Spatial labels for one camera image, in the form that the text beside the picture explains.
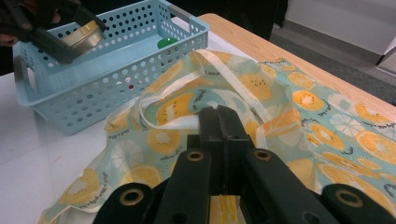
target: gripper screw hole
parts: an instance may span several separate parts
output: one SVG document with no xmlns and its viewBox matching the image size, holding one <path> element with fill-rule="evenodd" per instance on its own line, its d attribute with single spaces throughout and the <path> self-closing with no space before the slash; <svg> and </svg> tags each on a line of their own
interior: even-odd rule
<svg viewBox="0 0 396 224">
<path fill-rule="evenodd" d="M 127 189 L 120 196 L 120 203 L 125 206 L 133 206 L 140 203 L 144 198 L 141 189 Z"/>
<path fill-rule="evenodd" d="M 267 152 L 264 151 L 255 151 L 254 156 L 261 161 L 269 161 L 271 160 L 271 154 L 268 154 Z"/>
<path fill-rule="evenodd" d="M 173 215 L 172 221 L 175 224 L 183 224 L 187 222 L 187 216 L 182 213 L 176 213 Z"/>
<path fill-rule="evenodd" d="M 320 224 L 321 221 L 318 218 L 317 215 L 313 214 L 313 213 L 304 213 L 303 218 L 305 219 L 305 221 L 307 221 L 309 224 Z"/>
<path fill-rule="evenodd" d="M 187 154 L 189 161 L 201 161 L 204 158 L 204 154 L 199 151 L 193 151 Z"/>
</svg>

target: cloth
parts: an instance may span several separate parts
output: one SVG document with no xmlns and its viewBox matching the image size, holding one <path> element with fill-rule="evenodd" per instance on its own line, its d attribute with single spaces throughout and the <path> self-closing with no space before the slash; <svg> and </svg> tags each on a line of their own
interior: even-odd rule
<svg viewBox="0 0 396 224">
<path fill-rule="evenodd" d="M 287 60 L 256 63 L 196 50 L 107 118 L 106 147 L 37 223 L 68 209 L 95 213 L 117 187 L 155 187 L 172 174 L 195 115 L 235 110 L 256 147 L 274 151 L 309 189 L 344 183 L 396 216 L 395 123 L 318 84 Z M 238 223 L 235 198 L 212 199 L 212 223 Z"/>
</svg>

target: black object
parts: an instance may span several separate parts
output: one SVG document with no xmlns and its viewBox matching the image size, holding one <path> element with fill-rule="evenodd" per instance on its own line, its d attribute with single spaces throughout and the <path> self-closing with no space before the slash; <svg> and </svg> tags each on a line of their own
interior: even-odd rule
<svg viewBox="0 0 396 224">
<path fill-rule="evenodd" d="M 45 28 L 52 21 L 55 10 L 70 16 L 80 26 L 95 21 L 102 32 L 106 29 L 105 24 L 78 0 L 37 0 L 37 13 L 33 21 L 23 13 L 18 0 L 1 0 L 0 34 L 14 35 L 23 42 L 31 41 L 59 63 L 71 63 L 80 53 L 49 34 Z"/>
<path fill-rule="evenodd" d="M 199 112 L 172 176 L 158 187 L 131 183 L 110 195 L 94 224 L 207 223 L 211 195 L 239 195 L 247 223 L 396 223 L 383 207 L 350 186 L 309 191 L 273 152 L 254 148 L 235 111 Z"/>
</svg>

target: floor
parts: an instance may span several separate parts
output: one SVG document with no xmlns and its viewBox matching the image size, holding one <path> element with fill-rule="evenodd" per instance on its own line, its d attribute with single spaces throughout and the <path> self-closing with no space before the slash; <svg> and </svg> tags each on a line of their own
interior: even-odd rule
<svg viewBox="0 0 396 224">
<path fill-rule="evenodd" d="M 381 55 L 323 35 L 291 21 L 284 21 L 282 28 L 274 27 L 273 36 L 275 35 L 396 87 L 396 74 L 386 73 L 375 67 Z"/>
</svg>

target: light blue plastic basket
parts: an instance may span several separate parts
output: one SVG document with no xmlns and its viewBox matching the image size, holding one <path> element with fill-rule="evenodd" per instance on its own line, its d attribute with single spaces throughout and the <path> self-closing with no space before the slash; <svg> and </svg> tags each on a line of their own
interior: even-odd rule
<svg viewBox="0 0 396 224">
<path fill-rule="evenodd" d="M 207 47 L 209 26 L 163 0 L 98 17 L 106 24 L 106 39 L 72 64 L 58 64 L 29 43 L 14 47 L 20 105 L 32 107 L 67 135 L 105 119 L 181 57 Z M 173 17 L 182 19 L 185 27 Z M 72 23 L 50 32 L 62 38 L 77 28 Z M 157 43 L 169 37 L 177 42 L 158 49 Z"/>
</svg>

